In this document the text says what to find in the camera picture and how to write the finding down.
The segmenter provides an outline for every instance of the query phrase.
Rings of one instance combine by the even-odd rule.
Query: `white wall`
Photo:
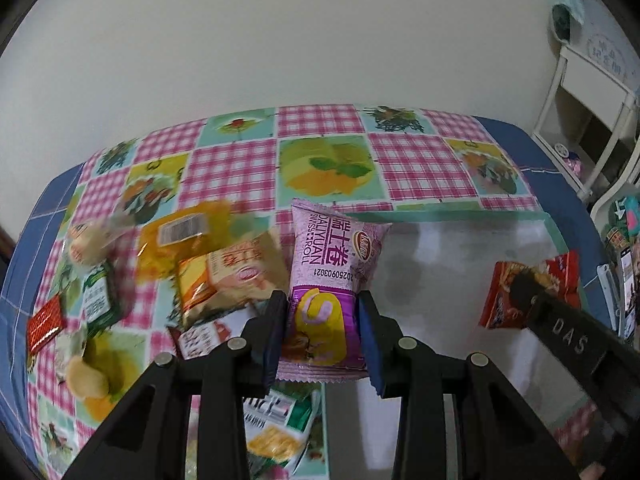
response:
[[[48,181],[96,150],[221,112],[373,102],[531,130],[556,65],[548,11],[548,0],[40,0],[0,57],[0,224],[17,238]]]

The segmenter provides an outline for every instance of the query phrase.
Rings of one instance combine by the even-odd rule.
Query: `silver screw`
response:
[[[403,350],[413,350],[418,346],[418,343],[413,337],[401,337],[398,339],[398,346]]]
[[[242,350],[246,346],[246,339],[242,337],[232,337],[226,342],[226,345],[231,350]]]
[[[174,356],[169,354],[169,352],[160,352],[155,358],[154,362],[158,366],[168,366],[171,364],[171,361],[174,360]]]
[[[476,366],[487,366],[489,364],[489,358],[480,352],[476,352],[475,354],[471,354],[471,362]]]

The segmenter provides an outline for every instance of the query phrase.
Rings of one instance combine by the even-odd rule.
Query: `yellow snack package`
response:
[[[226,200],[201,202],[142,228],[138,243],[138,283],[168,278],[178,262],[230,243],[231,206]]]
[[[178,264],[185,329],[215,310],[268,300],[288,290],[289,274],[270,232]]]

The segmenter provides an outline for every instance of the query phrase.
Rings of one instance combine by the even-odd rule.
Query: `small red packet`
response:
[[[552,296],[580,309],[578,282],[578,254],[569,251],[550,258],[536,267],[529,267],[518,262],[497,262],[491,279],[489,294],[484,302],[480,326],[485,328],[519,328],[524,327],[524,314],[511,306],[509,293],[514,277],[526,270],[532,272],[536,281],[545,287]]]
[[[29,354],[36,355],[63,328],[60,295],[56,294],[27,321],[27,350]]]

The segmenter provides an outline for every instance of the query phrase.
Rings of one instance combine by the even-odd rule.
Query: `checkered tablecloth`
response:
[[[49,258],[33,311],[57,290],[69,225],[116,211],[132,215],[136,227],[117,240],[112,255],[127,316],[110,337],[113,351],[130,351],[130,366],[142,373],[159,351],[174,351],[165,328],[171,289],[163,282],[136,285],[133,279],[142,226],[203,200],[226,198],[260,225],[277,225],[290,262],[293,196],[345,212],[540,208],[523,174],[473,117],[359,105],[225,114],[121,143],[85,163],[66,214],[58,219],[56,241],[42,248]],[[77,301],[65,316],[69,327],[79,326]],[[40,469],[59,478],[98,422],[58,384],[53,359],[52,342],[27,373],[28,416],[21,424],[30,430]],[[58,439],[63,436],[62,451],[52,448],[51,424]]]

